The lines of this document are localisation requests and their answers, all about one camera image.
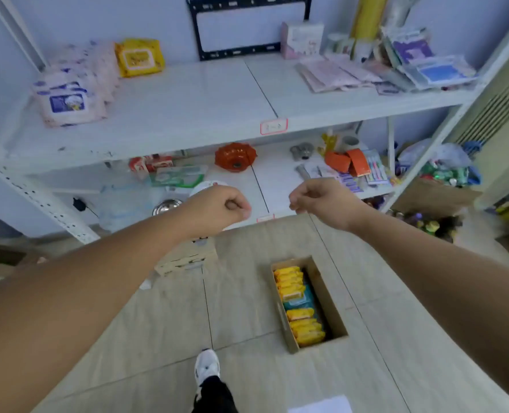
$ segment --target tiled floor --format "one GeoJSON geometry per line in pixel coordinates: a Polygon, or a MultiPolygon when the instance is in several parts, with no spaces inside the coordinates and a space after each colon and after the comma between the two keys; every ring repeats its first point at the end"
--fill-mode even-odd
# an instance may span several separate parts
{"type": "MultiPolygon", "coordinates": [[[[509,265],[496,235],[484,215],[469,212],[457,242],[509,265]]],[[[44,250],[73,247],[69,240],[44,250]]],[[[286,412],[340,394],[354,412],[509,412],[509,397],[357,237],[304,215],[224,232],[217,252],[202,270],[138,291],[35,413],[189,412],[204,347],[217,351],[240,412],[286,412]],[[350,335],[290,355],[269,264],[309,254],[350,335]]]]}

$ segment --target hand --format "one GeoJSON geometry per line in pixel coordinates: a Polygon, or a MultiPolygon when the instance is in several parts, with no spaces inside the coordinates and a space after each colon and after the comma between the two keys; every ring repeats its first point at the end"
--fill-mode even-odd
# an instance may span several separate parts
{"type": "Polygon", "coordinates": [[[353,231],[371,217],[373,208],[333,178],[304,181],[289,195],[297,214],[312,213],[334,229],[353,231]]]}
{"type": "Polygon", "coordinates": [[[165,214],[178,217],[185,238],[193,239],[216,235],[226,227],[248,219],[251,205],[237,188],[212,186],[165,214]]]}

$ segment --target stainless steel bowl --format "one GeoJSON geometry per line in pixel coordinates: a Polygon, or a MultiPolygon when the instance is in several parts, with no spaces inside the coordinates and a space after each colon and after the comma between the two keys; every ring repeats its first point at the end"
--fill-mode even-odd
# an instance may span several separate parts
{"type": "Polygon", "coordinates": [[[164,213],[167,210],[174,209],[182,204],[182,200],[178,200],[176,198],[169,198],[168,200],[164,200],[161,204],[153,209],[153,215],[164,213]]]}

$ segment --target paper sheet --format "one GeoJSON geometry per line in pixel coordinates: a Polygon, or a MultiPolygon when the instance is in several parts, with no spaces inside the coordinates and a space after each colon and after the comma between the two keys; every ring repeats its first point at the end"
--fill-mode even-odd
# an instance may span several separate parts
{"type": "Polygon", "coordinates": [[[289,409],[288,413],[352,413],[346,396],[336,396],[299,408],[289,409]]]}

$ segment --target black pants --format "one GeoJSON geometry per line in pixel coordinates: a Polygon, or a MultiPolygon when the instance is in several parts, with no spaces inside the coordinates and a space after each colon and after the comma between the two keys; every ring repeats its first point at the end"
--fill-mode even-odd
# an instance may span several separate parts
{"type": "Polygon", "coordinates": [[[216,375],[201,384],[201,397],[193,402],[193,413],[237,413],[230,389],[216,375]]]}

